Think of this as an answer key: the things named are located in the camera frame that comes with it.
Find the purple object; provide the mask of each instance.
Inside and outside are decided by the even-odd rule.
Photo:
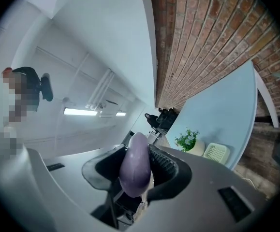
[[[146,136],[137,132],[129,141],[125,158],[119,171],[119,180],[124,192],[132,197],[144,193],[150,181],[148,141]]]

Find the basket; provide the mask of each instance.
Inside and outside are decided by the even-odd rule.
[[[224,145],[210,143],[207,146],[203,157],[217,161],[224,165],[227,162],[229,155],[230,150],[228,149],[228,147]]]

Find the light blue table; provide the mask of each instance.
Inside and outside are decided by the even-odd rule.
[[[172,148],[186,128],[198,130],[198,138],[226,145],[230,156],[226,167],[234,169],[251,136],[257,109],[257,85],[251,61],[189,98],[166,135]]]

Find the white curved table leg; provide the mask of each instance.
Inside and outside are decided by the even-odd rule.
[[[270,113],[270,116],[272,119],[272,123],[273,123],[273,127],[278,128],[279,119],[277,117],[277,113],[276,113],[275,106],[272,101],[271,95],[270,95],[269,91],[267,90],[265,83],[263,82],[261,76],[258,74],[258,72],[256,70],[255,70],[255,77],[256,77],[257,88],[258,88],[259,92],[261,93],[261,96],[264,98],[265,104],[269,110],[269,113]]]

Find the fluorescent light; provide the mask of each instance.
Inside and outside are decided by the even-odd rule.
[[[63,114],[65,115],[95,116],[97,113],[98,113],[97,111],[80,110],[80,109],[72,109],[72,108],[65,108],[63,111]]]
[[[116,116],[125,116],[126,113],[117,113]]]

